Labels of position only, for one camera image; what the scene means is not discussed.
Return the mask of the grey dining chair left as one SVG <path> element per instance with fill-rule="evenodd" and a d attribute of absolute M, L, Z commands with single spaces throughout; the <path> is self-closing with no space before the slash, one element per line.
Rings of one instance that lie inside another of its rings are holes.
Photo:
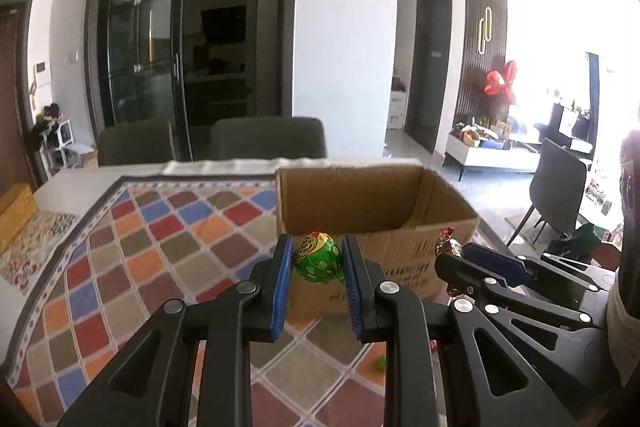
<path fill-rule="evenodd" d="M 162 118 L 115 124 L 99 136 L 100 167 L 163 164 L 175 159 L 171 125 Z"/>

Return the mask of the colourful checkered table mat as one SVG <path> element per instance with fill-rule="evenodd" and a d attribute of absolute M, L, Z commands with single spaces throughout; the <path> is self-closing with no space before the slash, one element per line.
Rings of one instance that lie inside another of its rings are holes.
<path fill-rule="evenodd" d="M 206 303 L 272 255 L 277 176 L 120 180 L 82 217 L 45 211 L 1 261 L 28 295 L 6 382 L 55 425 L 165 301 Z M 250 349 L 258 426 L 378 426 L 382 345 L 352 337 L 340 285 L 295 277 L 274 343 Z"/>

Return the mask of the dark hallway door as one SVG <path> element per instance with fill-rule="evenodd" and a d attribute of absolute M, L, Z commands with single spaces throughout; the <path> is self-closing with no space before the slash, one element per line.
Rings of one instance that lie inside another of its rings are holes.
<path fill-rule="evenodd" d="M 416 0 L 405 132 L 434 153 L 447 83 L 452 0 Z"/>

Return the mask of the brown entrance door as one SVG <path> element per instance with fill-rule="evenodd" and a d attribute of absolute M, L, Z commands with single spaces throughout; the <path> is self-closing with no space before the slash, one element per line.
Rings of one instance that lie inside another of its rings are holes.
<path fill-rule="evenodd" d="M 28 25 L 32 0 L 1 0 L 1 193 L 17 183 L 33 192 L 46 173 L 32 148 L 28 95 Z"/>

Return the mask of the green lollipop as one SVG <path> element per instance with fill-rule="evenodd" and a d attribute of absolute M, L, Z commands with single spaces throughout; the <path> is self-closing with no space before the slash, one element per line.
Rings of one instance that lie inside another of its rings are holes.
<path fill-rule="evenodd" d="M 332 236 L 312 232 L 305 236 L 293 254 L 294 267 L 309 283 L 344 282 L 343 256 Z"/>

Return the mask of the brown cardboard box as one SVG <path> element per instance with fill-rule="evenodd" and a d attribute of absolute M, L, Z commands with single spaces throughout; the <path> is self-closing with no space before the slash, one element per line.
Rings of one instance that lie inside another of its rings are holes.
<path fill-rule="evenodd" d="M 480 217 L 439 174 L 422 166 L 283 168 L 277 174 L 278 231 L 356 236 L 363 257 L 386 277 L 434 303 L 446 303 L 435 248 L 450 229 L 469 243 Z"/>

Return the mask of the black glass cabinet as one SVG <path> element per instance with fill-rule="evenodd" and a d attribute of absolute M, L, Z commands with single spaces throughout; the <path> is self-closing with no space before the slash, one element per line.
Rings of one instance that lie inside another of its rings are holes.
<path fill-rule="evenodd" d="M 217 122 L 281 115 L 284 19 L 284 0 L 87 0 L 93 132 L 160 118 L 193 160 Z"/>

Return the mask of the red shiny candy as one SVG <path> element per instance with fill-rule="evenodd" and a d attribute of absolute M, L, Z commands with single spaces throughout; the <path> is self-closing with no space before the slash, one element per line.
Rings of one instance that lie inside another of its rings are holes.
<path fill-rule="evenodd" d="M 454 238 L 454 227 L 441 229 L 435 245 L 435 255 L 462 256 L 462 245 Z"/>

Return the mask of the yellow woven box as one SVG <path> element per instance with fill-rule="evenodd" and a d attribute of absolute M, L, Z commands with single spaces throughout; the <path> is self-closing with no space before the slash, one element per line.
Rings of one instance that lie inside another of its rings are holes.
<path fill-rule="evenodd" d="M 26 223 L 38 212 L 32 188 L 14 184 L 0 198 L 0 253 L 3 254 Z"/>

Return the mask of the grey dining chair right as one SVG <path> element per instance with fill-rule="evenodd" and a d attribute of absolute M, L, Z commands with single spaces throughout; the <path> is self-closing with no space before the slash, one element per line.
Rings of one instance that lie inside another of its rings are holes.
<path fill-rule="evenodd" d="M 243 117 L 221 119 L 210 129 L 209 158 L 326 158 L 322 122 L 310 117 Z"/>

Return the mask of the grey dining chair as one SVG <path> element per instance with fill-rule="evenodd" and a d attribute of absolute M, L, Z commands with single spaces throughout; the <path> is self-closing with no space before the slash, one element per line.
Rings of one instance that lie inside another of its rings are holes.
<path fill-rule="evenodd" d="M 175 159 L 171 125 L 162 118 L 115 124 L 99 136 L 100 167 L 163 164 Z"/>
<path fill-rule="evenodd" d="M 209 158 L 326 158 L 322 122 L 310 117 L 243 117 L 221 119 L 210 129 Z"/>

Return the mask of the white shelf with toys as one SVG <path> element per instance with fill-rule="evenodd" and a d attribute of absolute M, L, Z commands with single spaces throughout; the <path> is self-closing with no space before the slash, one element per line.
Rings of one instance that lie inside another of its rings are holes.
<path fill-rule="evenodd" d="M 387 128 L 390 130 L 401 130 L 404 127 L 405 111 L 407 101 L 407 90 L 405 83 L 393 75 L 392 87 L 390 88 L 390 108 L 388 109 Z"/>

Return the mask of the dark side chair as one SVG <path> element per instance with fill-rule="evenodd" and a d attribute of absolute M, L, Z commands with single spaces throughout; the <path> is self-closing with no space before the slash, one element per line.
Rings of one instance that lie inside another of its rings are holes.
<path fill-rule="evenodd" d="M 513 243 L 534 210 L 538 211 L 540 220 L 550 225 L 555 232 L 573 234 L 586 179 L 587 167 L 578 157 L 570 150 L 544 139 L 538 167 L 529 185 L 532 205 L 506 246 Z"/>

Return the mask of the white low tv stand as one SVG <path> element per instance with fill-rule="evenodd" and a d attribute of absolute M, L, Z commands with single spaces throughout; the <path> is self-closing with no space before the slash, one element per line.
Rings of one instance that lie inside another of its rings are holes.
<path fill-rule="evenodd" d="M 483 141 L 476 143 L 469 135 L 448 135 L 444 167 L 458 168 L 458 180 L 461 181 L 468 170 L 503 170 L 512 172 L 535 172 L 539 164 L 536 150 L 526 147 L 504 148 L 484 147 Z"/>

